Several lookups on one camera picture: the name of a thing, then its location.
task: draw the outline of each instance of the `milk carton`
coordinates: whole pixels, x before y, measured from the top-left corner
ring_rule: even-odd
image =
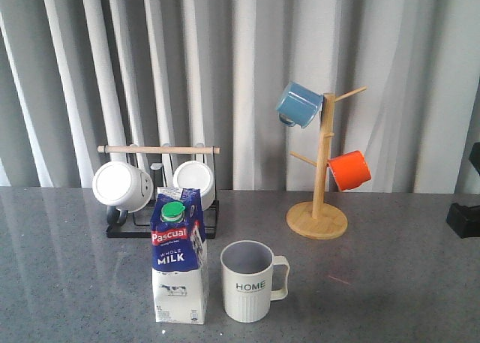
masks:
[[[155,320],[204,324],[209,282],[200,191],[159,188],[150,222]]]

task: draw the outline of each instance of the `orange enamel mug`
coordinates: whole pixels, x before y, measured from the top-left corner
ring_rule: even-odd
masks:
[[[372,179],[367,162],[359,150],[329,159],[328,165],[341,191],[357,188]]]

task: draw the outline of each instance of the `curtain fold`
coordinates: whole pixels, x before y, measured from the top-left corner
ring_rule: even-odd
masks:
[[[316,160],[321,115],[275,111],[293,80],[368,87],[335,108],[331,156],[361,150],[372,173],[355,191],[479,193],[478,16],[478,0],[0,0],[0,185],[89,188],[127,158],[98,145],[200,144],[221,149],[218,188],[312,190],[289,152]],[[169,185],[202,159],[136,158]]]

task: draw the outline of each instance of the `blue enamel mug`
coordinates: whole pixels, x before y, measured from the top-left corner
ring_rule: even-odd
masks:
[[[322,109],[323,95],[308,90],[300,84],[290,82],[284,89],[275,108],[280,121],[289,127],[295,124],[305,128]]]

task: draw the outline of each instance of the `countertop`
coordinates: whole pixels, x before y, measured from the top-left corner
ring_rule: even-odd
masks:
[[[91,189],[0,188],[0,341],[478,342],[480,240],[447,225],[480,196],[327,193],[346,233],[288,228],[311,192],[220,191],[205,325],[155,323],[149,239],[109,239]],[[223,310],[219,254],[254,239],[289,260],[289,295],[256,323]]]

